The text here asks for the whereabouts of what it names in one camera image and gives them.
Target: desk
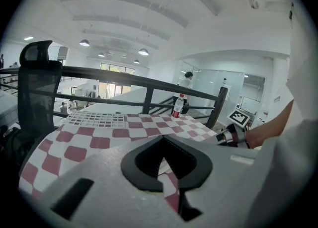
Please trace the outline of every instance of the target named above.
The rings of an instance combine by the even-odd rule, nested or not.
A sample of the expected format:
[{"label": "desk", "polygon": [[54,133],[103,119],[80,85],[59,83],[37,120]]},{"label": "desk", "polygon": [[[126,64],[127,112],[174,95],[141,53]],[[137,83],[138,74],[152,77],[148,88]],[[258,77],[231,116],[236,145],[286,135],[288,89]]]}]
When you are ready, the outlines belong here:
[{"label": "desk", "polygon": [[[216,133],[187,115],[173,118],[162,115],[124,115],[125,128],[86,128],[62,125],[35,149],[19,180],[19,188],[39,198],[59,176],[90,155],[104,149],[157,135],[177,135],[202,141]],[[177,179],[169,169],[158,177],[165,187],[164,196],[177,210]]]}]

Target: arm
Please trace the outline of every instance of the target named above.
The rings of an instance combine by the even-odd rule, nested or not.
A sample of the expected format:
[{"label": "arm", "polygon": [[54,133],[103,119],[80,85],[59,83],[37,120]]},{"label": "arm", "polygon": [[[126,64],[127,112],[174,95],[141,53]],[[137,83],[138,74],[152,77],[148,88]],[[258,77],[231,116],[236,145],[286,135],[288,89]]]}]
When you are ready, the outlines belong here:
[{"label": "arm", "polygon": [[293,102],[291,101],[273,120],[246,132],[246,140],[251,149],[262,146],[264,141],[270,137],[281,135],[292,110]]}]

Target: window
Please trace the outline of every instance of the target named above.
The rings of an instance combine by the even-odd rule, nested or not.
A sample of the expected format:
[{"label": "window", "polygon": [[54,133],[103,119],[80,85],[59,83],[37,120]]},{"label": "window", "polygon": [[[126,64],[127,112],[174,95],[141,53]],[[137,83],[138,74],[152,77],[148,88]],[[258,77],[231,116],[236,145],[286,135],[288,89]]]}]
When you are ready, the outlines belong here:
[{"label": "window", "polygon": [[101,63],[100,69],[101,70],[109,70],[109,71],[113,71],[113,72],[119,72],[119,73],[126,73],[126,74],[130,74],[130,75],[133,75],[135,72],[135,70],[132,68],[110,65],[110,64],[105,64],[105,63]]},{"label": "window", "polygon": [[134,74],[134,71],[135,71],[134,69],[131,69],[131,68],[126,67],[125,73],[130,74],[130,75],[133,75],[133,74]]},{"label": "window", "polygon": [[109,70],[109,64],[101,63],[100,68],[101,68],[102,70]]},{"label": "window", "polygon": [[[101,70],[109,70],[113,72],[125,73],[133,75],[135,70],[128,67],[121,67],[116,65],[110,65],[101,63]],[[101,98],[110,99],[115,96],[127,93],[131,91],[131,85],[118,85],[114,82],[100,82],[99,83],[99,95]]]},{"label": "window", "polygon": [[125,72],[125,67],[120,67],[120,66],[115,66],[115,65],[110,65],[109,70],[113,72],[119,72],[119,73],[124,73]]}]

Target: ceiling lamp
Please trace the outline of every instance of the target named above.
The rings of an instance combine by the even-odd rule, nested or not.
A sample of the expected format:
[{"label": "ceiling lamp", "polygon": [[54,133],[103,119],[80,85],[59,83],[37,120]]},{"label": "ceiling lamp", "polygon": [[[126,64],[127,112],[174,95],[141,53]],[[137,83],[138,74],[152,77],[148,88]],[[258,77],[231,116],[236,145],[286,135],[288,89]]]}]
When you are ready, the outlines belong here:
[{"label": "ceiling lamp", "polygon": [[29,37],[26,37],[24,40],[25,40],[25,41],[28,41],[28,40],[31,40],[31,39],[33,39],[33,37],[32,37],[32,36],[29,36]]},{"label": "ceiling lamp", "polygon": [[141,50],[139,51],[139,54],[144,55],[144,56],[148,56],[148,55],[149,55],[149,52],[148,52],[146,49],[141,49]]},{"label": "ceiling lamp", "polygon": [[89,46],[89,41],[88,40],[86,40],[86,39],[84,39],[84,40],[81,40],[80,42],[79,42],[79,44],[81,44],[82,46]]}]

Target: black slot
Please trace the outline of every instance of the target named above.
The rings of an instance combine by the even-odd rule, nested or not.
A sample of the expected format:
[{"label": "black slot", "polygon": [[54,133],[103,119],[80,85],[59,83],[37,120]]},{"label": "black slot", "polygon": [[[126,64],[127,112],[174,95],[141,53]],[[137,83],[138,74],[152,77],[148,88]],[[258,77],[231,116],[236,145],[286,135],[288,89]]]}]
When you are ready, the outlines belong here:
[{"label": "black slot", "polygon": [[70,220],[93,184],[92,180],[81,178],[57,201],[51,210],[62,218]]}]

